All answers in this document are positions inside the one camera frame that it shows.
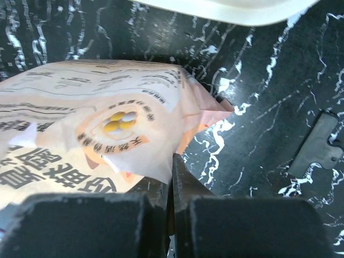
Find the printed package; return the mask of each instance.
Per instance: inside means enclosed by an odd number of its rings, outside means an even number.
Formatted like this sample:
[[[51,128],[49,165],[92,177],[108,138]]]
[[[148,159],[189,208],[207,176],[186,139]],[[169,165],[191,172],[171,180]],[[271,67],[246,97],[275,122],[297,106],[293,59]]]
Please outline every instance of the printed package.
[[[32,194],[168,183],[173,153],[233,111],[181,67],[138,61],[46,64],[1,82],[0,98],[0,230],[1,209]]]

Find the black surface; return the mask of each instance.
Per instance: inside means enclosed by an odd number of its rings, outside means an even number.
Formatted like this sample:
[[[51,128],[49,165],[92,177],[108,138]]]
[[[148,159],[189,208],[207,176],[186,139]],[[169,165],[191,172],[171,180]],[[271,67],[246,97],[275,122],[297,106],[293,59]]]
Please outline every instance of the black surface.
[[[311,166],[302,180],[287,174],[321,110],[339,115],[333,136],[344,142],[343,1],[321,0],[298,20],[256,28],[120,0],[1,6],[2,80],[45,58],[113,58],[181,64],[215,95],[223,89],[236,113],[190,143],[190,171],[220,196],[304,197],[344,253],[343,159],[332,171]]]

